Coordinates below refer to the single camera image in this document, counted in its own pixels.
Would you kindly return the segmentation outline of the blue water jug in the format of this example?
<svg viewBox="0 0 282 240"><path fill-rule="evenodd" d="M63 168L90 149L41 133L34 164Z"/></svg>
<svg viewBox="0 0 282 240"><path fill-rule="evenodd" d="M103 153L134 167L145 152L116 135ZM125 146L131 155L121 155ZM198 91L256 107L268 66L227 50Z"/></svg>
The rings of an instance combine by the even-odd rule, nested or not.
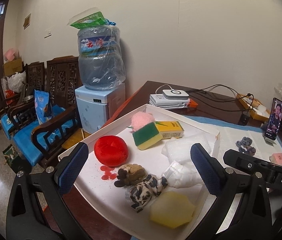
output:
<svg viewBox="0 0 282 240"><path fill-rule="evenodd" d="M120 30L99 25L78 31L79 70L82 84L91 90L110 90L126 79Z"/></svg>

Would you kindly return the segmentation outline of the white quilted table pad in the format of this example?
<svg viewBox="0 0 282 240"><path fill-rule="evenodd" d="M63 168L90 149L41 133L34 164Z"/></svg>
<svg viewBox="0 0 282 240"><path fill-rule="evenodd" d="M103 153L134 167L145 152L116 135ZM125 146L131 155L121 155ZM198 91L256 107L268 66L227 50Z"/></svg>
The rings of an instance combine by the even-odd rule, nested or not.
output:
<svg viewBox="0 0 282 240"><path fill-rule="evenodd" d="M254 157L265 161L270 161L270 156L274 153L282 155L282 140L277 137L273 143L265 141L263 131L259 127L241 126L199 116L192 116L191 119L219 131L217 159L224 167L226 165L223 161L223 155L229 149L237 151L240 149L246 150L250 146L255 148Z"/></svg>

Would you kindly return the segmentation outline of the light blue water dispenser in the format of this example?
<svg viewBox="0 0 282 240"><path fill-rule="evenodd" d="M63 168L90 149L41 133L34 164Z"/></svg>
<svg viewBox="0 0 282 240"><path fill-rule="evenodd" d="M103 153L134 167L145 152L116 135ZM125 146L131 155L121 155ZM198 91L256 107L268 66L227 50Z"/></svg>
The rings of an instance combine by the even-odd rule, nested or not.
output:
<svg viewBox="0 0 282 240"><path fill-rule="evenodd" d="M75 96L82 128L93 134L125 102L125 84L110 90L89 90L81 86L75 90Z"/></svg>

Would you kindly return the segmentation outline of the leopard print scrunchie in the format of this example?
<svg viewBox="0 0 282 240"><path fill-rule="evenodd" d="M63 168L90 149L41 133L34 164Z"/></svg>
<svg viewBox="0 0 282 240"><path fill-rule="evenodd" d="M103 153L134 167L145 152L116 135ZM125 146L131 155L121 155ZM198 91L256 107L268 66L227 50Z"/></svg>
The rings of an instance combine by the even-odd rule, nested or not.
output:
<svg viewBox="0 0 282 240"><path fill-rule="evenodd" d="M165 177L157 178L154 174L148 174L140 183L130 186L125 193L125 198L130 207L141 212L152 198L158 197L168 186Z"/></svg>

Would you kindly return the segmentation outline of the pink sponge block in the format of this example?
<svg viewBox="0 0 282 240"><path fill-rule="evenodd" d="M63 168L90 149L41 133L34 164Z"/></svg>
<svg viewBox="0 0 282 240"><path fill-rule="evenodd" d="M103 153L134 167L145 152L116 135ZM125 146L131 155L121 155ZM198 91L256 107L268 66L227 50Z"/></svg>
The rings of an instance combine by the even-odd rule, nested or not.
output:
<svg viewBox="0 0 282 240"><path fill-rule="evenodd" d="M269 160L271 163L282 166L282 153L273 153Z"/></svg>

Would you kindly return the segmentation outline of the yellow tissue pack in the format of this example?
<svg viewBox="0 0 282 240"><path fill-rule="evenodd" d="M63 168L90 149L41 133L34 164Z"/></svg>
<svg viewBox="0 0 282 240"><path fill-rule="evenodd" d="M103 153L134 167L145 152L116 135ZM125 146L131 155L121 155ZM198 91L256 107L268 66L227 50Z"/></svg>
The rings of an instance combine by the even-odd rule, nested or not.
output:
<svg viewBox="0 0 282 240"><path fill-rule="evenodd" d="M156 121L155 126L163 139L181 138L184 129L178 121Z"/></svg>

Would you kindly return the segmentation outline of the yellow cardboard box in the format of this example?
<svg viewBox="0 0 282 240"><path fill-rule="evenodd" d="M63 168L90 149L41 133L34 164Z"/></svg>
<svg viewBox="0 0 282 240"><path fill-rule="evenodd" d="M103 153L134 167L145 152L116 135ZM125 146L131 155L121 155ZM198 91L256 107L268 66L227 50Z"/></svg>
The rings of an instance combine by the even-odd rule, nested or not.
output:
<svg viewBox="0 0 282 240"><path fill-rule="evenodd" d="M255 99L251 94L236 94L236 99L245 110L248 110L250 116L257 121L266 122L269 120L270 111L259 100Z"/></svg>

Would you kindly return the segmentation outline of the red plush apple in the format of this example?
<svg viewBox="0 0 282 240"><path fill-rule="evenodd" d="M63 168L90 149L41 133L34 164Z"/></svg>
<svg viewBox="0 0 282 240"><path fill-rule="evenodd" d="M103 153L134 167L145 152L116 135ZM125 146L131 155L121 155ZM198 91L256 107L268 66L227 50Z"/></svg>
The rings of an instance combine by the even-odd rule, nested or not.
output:
<svg viewBox="0 0 282 240"><path fill-rule="evenodd" d="M115 135L100 137L94 145L98 161L109 167L117 167L127 161L129 149L125 141Z"/></svg>

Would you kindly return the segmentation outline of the blue seat cushion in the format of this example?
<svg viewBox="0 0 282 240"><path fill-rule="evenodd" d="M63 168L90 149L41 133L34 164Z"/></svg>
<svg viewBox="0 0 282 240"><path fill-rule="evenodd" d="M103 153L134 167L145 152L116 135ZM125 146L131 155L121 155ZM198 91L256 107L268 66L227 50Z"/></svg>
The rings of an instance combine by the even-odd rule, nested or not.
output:
<svg viewBox="0 0 282 240"><path fill-rule="evenodd" d="M1 127L9 140L32 167L55 166L57 156L64 149L62 145L79 128L77 105L68 108L52 107L55 116L39 124L34 104L11 107L7 113L0 113Z"/></svg>

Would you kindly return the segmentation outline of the blue pet food bag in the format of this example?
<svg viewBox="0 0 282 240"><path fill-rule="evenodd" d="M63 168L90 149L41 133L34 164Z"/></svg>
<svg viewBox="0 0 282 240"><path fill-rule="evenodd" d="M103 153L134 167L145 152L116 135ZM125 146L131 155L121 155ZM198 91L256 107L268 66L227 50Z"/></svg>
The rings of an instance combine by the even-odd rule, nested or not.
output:
<svg viewBox="0 0 282 240"><path fill-rule="evenodd" d="M35 111L39 124L43 124L53 117L49 93L34 90Z"/></svg>

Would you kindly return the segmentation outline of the green yellow scrub sponge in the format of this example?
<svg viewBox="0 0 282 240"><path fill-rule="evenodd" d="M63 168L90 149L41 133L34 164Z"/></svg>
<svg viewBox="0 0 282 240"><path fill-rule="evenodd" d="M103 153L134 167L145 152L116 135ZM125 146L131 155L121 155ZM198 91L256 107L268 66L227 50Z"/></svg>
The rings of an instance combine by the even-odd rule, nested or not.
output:
<svg viewBox="0 0 282 240"><path fill-rule="evenodd" d="M133 132L132 136L136 147L141 151L152 147L163 139L154 122Z"/></svg>

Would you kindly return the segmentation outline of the white cloth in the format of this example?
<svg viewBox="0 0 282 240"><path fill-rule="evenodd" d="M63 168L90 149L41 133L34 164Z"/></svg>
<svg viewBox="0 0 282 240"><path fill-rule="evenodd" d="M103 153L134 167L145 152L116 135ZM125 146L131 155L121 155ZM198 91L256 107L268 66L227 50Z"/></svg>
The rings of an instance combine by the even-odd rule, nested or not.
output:
<svg viewBox="0 0 282 240"><path fill-rule="evenodd" d="M175 160L161 176L167 180L169 187L176 189L204 184L194 165L188 167Z"/></svg>

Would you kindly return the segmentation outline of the white foam sponge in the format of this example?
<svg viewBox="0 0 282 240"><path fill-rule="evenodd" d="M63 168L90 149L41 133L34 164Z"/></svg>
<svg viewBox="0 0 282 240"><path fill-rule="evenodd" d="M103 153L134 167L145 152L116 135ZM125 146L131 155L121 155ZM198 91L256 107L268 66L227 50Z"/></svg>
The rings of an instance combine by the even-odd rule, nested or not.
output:
<svg viewBox="0 0 282 240"><path fill-rule="evenodd" d="M185 165L191 162L190 150L192 145L196 143L200 143L209 154L213 150L214 143L209 142L204 133L198 133L188 137L167 140L161 153L168 158L170 164L176 161L181 165Z"/></svg>

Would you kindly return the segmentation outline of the white power bank stack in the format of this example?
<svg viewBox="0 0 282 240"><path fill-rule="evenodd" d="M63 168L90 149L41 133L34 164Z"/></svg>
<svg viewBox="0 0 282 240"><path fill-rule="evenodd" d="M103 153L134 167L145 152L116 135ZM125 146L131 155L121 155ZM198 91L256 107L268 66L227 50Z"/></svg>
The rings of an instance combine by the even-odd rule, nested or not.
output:
<svg viewBox="0 0 282 240"><path fill-rule="evenodd" d="M190 99L167 99L163 94L150 94L149 104L163 109L187 108Z"/></svg>

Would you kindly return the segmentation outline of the dark carved wooden chair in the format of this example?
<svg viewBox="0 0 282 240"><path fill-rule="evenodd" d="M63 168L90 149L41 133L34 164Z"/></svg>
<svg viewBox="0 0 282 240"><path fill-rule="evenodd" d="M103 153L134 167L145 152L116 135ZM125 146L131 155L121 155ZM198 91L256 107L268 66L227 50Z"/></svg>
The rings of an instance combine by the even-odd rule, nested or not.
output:
<svg viewBox="0 0 282 240"><path fill-rule="evenodd" d="M63 144L80 124L75 90L81 86L78 58L57 57L25 66L26 80L12 105L0 111L0 124L12 142L3 152L15 171L54 165Z"/></svg>

